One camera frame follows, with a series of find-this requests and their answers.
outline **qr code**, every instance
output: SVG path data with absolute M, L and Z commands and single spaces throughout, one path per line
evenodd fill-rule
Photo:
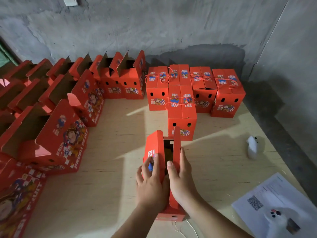
M 252 196 L 250 199 L 248 199 L 248 202 L 255 210 L 263 207 L 263 204 L 255 196 Z

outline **table surface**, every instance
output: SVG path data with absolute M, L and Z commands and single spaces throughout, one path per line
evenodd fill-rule
M 304 193 L 243 103 L 233 119 L 197 116 L 194 140 L 182 146 L 197 190 L 231 221 L 250 232 L 231 204 L 276 172 Z M 135 207 L 135 174 L 146 137 L 156 130 L 167 136 L 167 111 L 150 112 L 146 97 L 107 99 L 79 171 L 49 177 L 24 237 L 110 237 Z M 257 160 L 247 158 L 250 135 L 259 140 Z M 196 237 L 186 221 L 155 221 L 148 237 L 183 237 L 176 228 Z

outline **forearm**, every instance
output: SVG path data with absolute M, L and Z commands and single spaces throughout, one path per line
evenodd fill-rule
M 204 201 L 199 195 L 188 199 L 184 206 L 186 212 L 195 221 L 206 238 L 251 237 Z
M 146 209 L 141 205 L 137 205 L 129 218 L 120 227 L 112 238 L 145 238 L 155 221 L 157 214 Z

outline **paper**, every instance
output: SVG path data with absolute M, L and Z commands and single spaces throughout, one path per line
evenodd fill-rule
M 269 222 L 264 211 L 274 207 L 291 208 L 299 214 L 301 229 L 290 237 L 317 237 L 317 208 L 280 173 L 232 203 L 232 207 L 256 238 L 267 237 Z

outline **gray wall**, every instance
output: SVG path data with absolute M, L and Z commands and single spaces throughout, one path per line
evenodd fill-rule
M 250 81 L 269 85 L 275 118 L 317 165 L 317 0 L 288 1 Z
M 287 0 L 0 0 L 0 36 L 21 60 L 145 50 L 148 62 L 236 68 L 248 78 Z

